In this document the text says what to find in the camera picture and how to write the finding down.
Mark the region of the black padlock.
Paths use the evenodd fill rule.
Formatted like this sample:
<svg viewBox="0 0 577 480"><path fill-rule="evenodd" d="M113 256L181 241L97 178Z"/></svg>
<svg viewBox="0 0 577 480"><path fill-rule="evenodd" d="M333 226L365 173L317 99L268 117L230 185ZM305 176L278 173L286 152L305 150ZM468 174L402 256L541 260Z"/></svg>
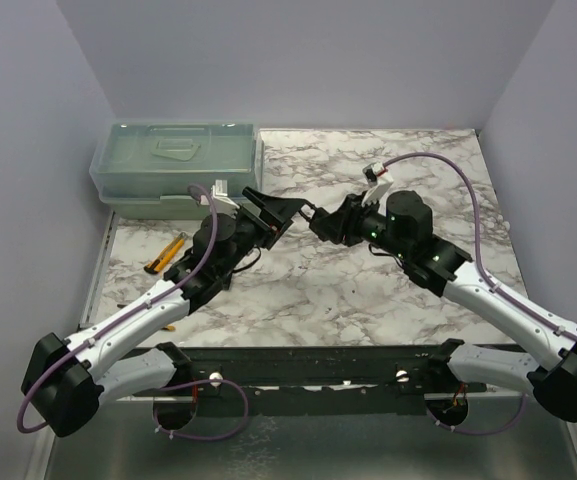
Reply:
<svg viewBox="0 0 577 480"><path fill-rule="evenodd" d="M306 202L298 210L298 214L308 223L309 228L313 232L322 231L330 217L330 213L316 205Z"/></svg>

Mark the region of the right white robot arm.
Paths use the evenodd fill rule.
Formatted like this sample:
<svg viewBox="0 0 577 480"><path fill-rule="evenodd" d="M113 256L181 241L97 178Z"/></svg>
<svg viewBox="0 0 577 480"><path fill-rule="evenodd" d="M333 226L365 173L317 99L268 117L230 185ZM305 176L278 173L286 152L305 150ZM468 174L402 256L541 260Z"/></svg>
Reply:
<svg viewBox="0 0 577 480"><path fill-rule="evenodd" d="M506 288L478 270L469 253L435 235L432 210L416 192L390 194L384 214L350 194L333 213L316 209L309 226L322 241L365 241L384 251L412 283L477 314L523 350L498 353L460 344L429 365L435 389L448 392L462 382L496 385L529 394L553 416L577 422L577 324Z"/></svg>

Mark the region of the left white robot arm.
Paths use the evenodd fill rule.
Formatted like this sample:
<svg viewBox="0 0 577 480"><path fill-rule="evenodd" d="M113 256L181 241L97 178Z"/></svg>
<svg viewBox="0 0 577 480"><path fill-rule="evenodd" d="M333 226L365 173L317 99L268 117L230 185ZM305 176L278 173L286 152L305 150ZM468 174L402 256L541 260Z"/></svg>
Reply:
<svg viewBox="0 0 577 480"><path fill-rule="evenodd" d="M253 210L193 185L206 201L202 221L183 256L148 291L106 320L61 339L41 338L31 355L21 391L17 428L33 407L59 437L68 436L103 404L153 389L182 393L190 380L185 356L173 345L133 357L131 351L164 326L181 320L226 289L238 264L254 249L271 249L307 200L268 196L245 188Z"/></svg>

